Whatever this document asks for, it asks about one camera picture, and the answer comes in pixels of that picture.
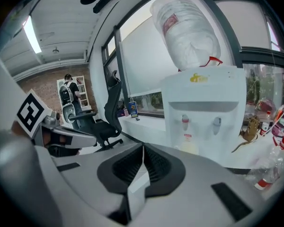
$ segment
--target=brick wall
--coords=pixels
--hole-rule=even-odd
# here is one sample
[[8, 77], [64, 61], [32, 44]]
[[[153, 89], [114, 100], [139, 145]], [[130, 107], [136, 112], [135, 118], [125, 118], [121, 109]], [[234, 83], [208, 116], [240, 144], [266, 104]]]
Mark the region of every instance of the brick wall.
[[24, 92], [33, 89], [37, 95], [46, 103], [48, 107], [62, 114], [62, 109], [58, 96], [57, 80], [64, 79], [69, 73], [73, 77], [84, 76], [86, 92], [89, 104], [94, 112], [98, 112], [94, 98], [90, 73], [88, 66], [76, 66], [67, 69], [55, 69], [42, 72], [32, 78], [23, 79], [18, 82]]

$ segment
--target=chair armrest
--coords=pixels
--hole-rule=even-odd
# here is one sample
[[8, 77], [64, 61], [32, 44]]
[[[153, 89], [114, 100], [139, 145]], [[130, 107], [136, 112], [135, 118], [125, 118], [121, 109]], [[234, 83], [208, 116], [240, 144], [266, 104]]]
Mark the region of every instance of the chair armrest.
[[94, 117], [96, 115], [97, 113], [84, 113], [84, 114], [79, 114], [76, 116], [71, 116], [69, 117], [69, 120], [86, 119], [86, 118]]
[[81, 113], [87, 114], [87, 113], [91, 113], [93, 110], [92, 109], [88, 109], [88, 110], [83, 110]]

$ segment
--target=white backpack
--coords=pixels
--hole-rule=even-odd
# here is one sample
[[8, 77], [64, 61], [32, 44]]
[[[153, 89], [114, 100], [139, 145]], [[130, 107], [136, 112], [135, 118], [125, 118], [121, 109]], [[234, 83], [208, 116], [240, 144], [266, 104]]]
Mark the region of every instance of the white backpack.
[[70, 81], [67, 84], [63, 84], [59, 89], [62, 106], [66, 104], [71, 104], [74, 101], [74, 96], [70, 90], [71, 83], [73, 82]]

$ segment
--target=office chair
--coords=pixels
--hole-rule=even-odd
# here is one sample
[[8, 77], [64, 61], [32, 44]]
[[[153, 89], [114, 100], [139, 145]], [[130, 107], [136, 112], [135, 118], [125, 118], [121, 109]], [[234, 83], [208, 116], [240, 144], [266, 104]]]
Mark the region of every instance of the office chair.
[[122, 89], [122, 82], [116, 78], [117, 71], [113, 71], [112, 76], [108, 79], [108, 101], [104, 107], [105, 118], [107, 122], [94, 122], [90, 116], [84, 117], [82, 114], [82, 119], [88, 122], [87, 126], [81, 127], [79, 130], [88, 134], [92, 134], [97, 138], [98, 143], [102, 147], [100, 151], [112, 148], [117, 143], [123, 143], [122, 139], [119, 139], [113, 143], [109, 143], [109, 138], [115, 138], [120, 135], [122, 131], [121, 124], [117, 117], [117, 105]]

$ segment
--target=fluorescent light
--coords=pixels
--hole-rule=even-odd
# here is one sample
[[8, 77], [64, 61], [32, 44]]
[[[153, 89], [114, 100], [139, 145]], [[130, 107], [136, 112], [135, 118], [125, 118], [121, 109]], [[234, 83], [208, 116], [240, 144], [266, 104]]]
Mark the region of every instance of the fluorescent light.
[[34, 52], [36, 54], [42, 52], [34, 32], [32, 18], [28, 16], [27, 20], [22, 25]]

